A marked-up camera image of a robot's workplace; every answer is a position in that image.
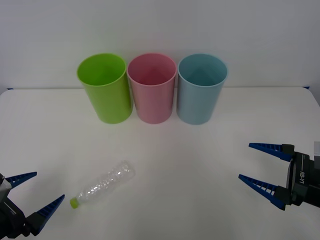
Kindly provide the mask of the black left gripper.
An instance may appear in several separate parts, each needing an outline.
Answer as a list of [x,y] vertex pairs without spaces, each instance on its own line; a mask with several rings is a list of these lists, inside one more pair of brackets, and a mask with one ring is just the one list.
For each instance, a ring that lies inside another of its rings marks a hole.
[[[35,171],[6,177],[5,180],[10,183],[13,189],[36,175],[37,172]],[[26,237],[27,232],[37,236],[63,202],[64,198],[65,195],[63,194],[26,218],[23,211],[5,196],[0,202],[0,238],[15,239],[20,235]]]

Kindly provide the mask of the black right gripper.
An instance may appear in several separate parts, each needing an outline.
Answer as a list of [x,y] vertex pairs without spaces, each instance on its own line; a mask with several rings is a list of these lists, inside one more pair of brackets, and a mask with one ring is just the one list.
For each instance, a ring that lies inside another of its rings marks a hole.
[[280,210],[287,205],[300,206],[302,203],[320,206],[320,160],[295,152],[292,144],[249,143],[250,148],[290,162],[287,188],[263,182],[242,174],[238,178],[254,191],[268,199]]

